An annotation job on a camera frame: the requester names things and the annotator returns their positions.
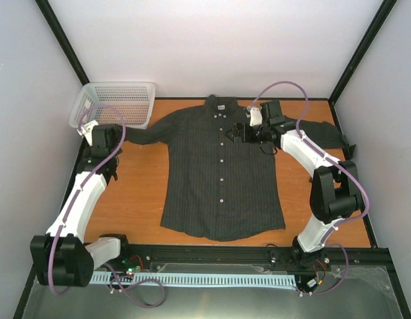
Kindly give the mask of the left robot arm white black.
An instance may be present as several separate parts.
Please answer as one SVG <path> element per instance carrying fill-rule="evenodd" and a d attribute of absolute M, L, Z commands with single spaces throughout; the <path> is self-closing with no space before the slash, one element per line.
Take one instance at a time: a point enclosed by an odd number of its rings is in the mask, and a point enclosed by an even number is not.
<path fill-rule="evenodd" d="M 105 234 L 91 244 L 84 238 L 94 207 L 110 180 L 117 179 L 118 154 L 126 128 L 91 121 L 80 127 L 86 140 L 74 185 L 58 217 L 44 235 L 30 242 L 33 267 L 40 284 L 59 295 L 57 287 L 85 287 L 93 272 L 107 262 L 126 266 L 131 251 L 126 235 Z"/>

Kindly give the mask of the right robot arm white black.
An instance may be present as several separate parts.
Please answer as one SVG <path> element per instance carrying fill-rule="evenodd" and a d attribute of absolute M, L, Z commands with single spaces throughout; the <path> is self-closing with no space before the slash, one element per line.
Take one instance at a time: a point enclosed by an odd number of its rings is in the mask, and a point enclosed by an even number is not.
<path fill-rule="evenodd" d="M 299 270 L 306 270 L 322 255 L 329 236 L 351 215 L 366 215 L 370 201 L 358 181 L 356 165 L 341 161 L 320 148 L 304 130 L 299 120 L 283 115 L 276 100 L 247 107 L 249 123 L 236 123 L 226 133 L 233 142 L 273 144 L 292 156 L 311 177 L 309 205 L 311 218 L 294 238 L 289 258 Z"/>

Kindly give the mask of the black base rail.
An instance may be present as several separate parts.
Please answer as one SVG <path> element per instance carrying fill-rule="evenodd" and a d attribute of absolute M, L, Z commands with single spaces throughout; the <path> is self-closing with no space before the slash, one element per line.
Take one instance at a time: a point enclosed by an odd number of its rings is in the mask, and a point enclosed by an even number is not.
<path fill-rule="evenodd" d="M 168 263 L 222 264 L 262 266 L 266 270 L 311 272 L 332 266 L 384 266 L 394 270 L 388 249 L 378 248 L 326 248 L 319 253 L 300 255 L 289 247 L 235 247 L 193 245 L 130 245 L 126 249 L 127 262 L 140 263 L 152 270 Z"/>

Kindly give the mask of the dark grey pinstriped shirt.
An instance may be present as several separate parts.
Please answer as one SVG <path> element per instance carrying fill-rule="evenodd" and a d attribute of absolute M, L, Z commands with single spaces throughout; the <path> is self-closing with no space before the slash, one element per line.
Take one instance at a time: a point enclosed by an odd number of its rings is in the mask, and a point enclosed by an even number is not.
<path fill-rule="evenodd" d="M 208 96 L 201 106 L 172 112 L 126 140 L 168 147 L 169 176 L 161 226 L 214 241 L 284 229 L 270 143 L 235 143 L 233 124 L 249 123 L 235 98 Z"/>

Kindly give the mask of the black left frame post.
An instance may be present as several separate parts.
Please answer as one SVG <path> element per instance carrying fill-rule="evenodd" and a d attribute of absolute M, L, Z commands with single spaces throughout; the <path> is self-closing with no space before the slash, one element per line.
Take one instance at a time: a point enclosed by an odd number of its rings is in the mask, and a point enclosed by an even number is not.
<path fill-rule="evenodd" d="M 76 77 L 82 85 L 90 82 L 87 73 L 85 72 L 81 62 L 79 61 L 70 41 L 67 37 L 64 29 L 58 17 L 55 14 L 51 4 L 47 0 L 35 0 L 37 7 L 39 8 L 42 16 L 44 17 L 47 25 L 55 36 L 61 50 L 65 54 L 69 64 L 71 65 Z"/>

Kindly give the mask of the white perforated plastic basket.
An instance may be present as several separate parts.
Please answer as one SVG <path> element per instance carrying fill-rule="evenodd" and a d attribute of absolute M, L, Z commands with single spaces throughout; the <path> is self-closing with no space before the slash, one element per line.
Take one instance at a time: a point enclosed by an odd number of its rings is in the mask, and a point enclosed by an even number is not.
<path fill-rule="evenodd" d="M 99 124 L 125 123 L 145 129 L 152 115 L 156 87 L 151 82 L 93 82 L 75 100 L 68 124 L 77 128 L 92 120 Z"/>

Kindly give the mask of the black frame post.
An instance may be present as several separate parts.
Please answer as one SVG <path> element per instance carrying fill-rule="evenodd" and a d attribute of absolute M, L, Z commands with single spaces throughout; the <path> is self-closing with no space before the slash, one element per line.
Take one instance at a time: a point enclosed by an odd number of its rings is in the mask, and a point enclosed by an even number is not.
<path fill-rule="evenodd" d="M 353 52 L 348 64 L 343 70 L 341 77 L 339 78 L 336 86 L 334 87 L 331 95 L 329 96 L 329 105 L 335 106 L 343 91 L 347 87 L 347 84 L 351 80 L 356 69 L 360 65 L 362 59 L 366 55 L 368 49 L 376 38 L 377 34 L 381 30 L 391 11 L 397 4 L 397 0 L 383 0 L 380 4 L 377 12 L 372 18 L 368 28 L 362 36 L 359 44 Z"/>
<path fill-rule="evenodd" d="M 58 17 L 55 14 L 51 4 L 47 0 L 35 0 L 37 7 L 39 8 L 42 16 L 44 17 L 47 25 L 55 36 L 61 50 L 65 54 L 69 64 L 71 65 L 76 77 L 82 85 L 90 82 L 87 73 L 85 72 L 81 62 L 79 61 L 70 41 L 67 37 L 64 29 Z"/>

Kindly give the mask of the black right frame post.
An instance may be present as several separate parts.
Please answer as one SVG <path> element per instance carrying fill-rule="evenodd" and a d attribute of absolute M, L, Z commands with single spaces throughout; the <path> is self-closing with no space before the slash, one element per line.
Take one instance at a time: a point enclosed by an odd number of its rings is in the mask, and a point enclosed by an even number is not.
<path fill-rule="evenodd" d="M 376 38 L 377 34 L 381 30 L 391 11 L 397 4 L 397 0 L 383 0 L 380 4 L 377 12 L 372 18 L 368 28 L 362 36 L 359 44 L 353 52 L 348 64 L 343 70 L 341 77 L 339 78 L 336 86 L 334 87 L 331 95 L 329 96 L 329 105 L 335 106 L 343 91 L 347 87 L 347 84 L 351 80 L 356 69 L 360 65 L 362 59 L 366 55 L 368 49 Z"/>

